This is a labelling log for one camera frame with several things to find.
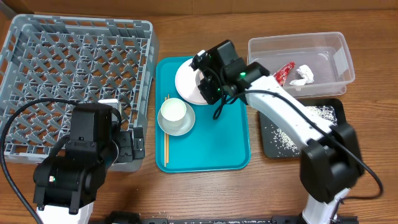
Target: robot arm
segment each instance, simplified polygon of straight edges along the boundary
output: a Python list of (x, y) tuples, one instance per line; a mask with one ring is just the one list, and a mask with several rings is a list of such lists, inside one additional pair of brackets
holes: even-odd
[[(118, 100), (82, 103), (73, 109), (70, 134), (34, 172), (34, 203), (44, 224), (87, 224), (110, 166), (140, 159), (132, 132), (121, 131), (120, 110)], [(63, 145), (65, 155), (57, 156)], [(125, 152), (133, 158), (126, 158)]]
[(364, 170), (324, 134), (335, 138), (361, 159), (354, 129), (347, 123), (334, 126), (310, 112), (284, 91), (263, 66), (257, 62), (246, 66), (229, 40), (208, 51), (202, 50), (194, 56), (190, 66), (203, 73), (204, 79), (198, 89), (207, 103), (216, 103), (224, 97), (224, 91), (232, 97), (238, 96), (270, 118), (301, 149), (300, 179), (310, 194), (302, 223), (328, 224), (334, 220), (332, 216), (338, 201), (345, 197)]

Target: wooden wall panel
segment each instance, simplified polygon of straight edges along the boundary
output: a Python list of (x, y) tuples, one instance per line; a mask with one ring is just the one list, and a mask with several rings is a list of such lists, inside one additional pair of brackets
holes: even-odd
[(398, 0), (4, 0), (16, 12), (161, 16), (250, 12), (398, 9)]

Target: saucer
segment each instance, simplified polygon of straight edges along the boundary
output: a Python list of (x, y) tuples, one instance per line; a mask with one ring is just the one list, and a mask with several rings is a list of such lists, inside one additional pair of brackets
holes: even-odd
[(187, 106), (187, 113), (183, 118), (184, 121), (182, 122), (182, 124), (177, 127), (166, 126), (164, 122), (165, 118), (162, 116), (160, 110), (157, 113), (157, 123), (159, 124), (160, 128), (171, 136), (181, 136), (183, 134), (186, 134), (193, 128), (193, 125), (195, 124), (195, 112), (188, 103), (184, 103)]
[(192, 58), (185, 61), (175, 74), (175, 88), (179, 95), (187, 102), (194, 105), (207, 105), (206, 100), (200, 94), (198, 84), (203, 78), (201, 71), (193, 71), (191, 66)]

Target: gray dish rack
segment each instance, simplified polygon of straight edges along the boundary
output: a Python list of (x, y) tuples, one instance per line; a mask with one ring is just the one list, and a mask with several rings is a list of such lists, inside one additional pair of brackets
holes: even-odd
[[(148, 21), (18, 15), (0, 54), (0, 131), (22, 105), (38, 98), (118, 99), (122, 127), (147, 130), (147, 104), (159, 51)], [(19, 116), (6, 138), (6, 159), (42, 162), (69, 132), (73, 106), (39, 104)], [(142, 160), (115, 164), (135, 171)]]

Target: teal tray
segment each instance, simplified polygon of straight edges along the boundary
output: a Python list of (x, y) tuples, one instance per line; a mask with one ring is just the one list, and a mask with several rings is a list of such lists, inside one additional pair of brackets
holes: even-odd
[(175, 89), (175, 74), (181, 64), (190, 58), (165, 58), (156, 67), (156, 164), (168, 173), (245, 168), (251, 158), (248, 116), (246, 105), (239, 100), (224, 106), (217, 120), (213, 120), (213, 113), (220, 102), (205, 106), (190, 104), (196, 116), (195, 125), (187, 134), (170, 136), (169, 163), (164, 166), (164, 132), (157, 123), (157, 113), (167, 94), (171, 98), (182, 99)]

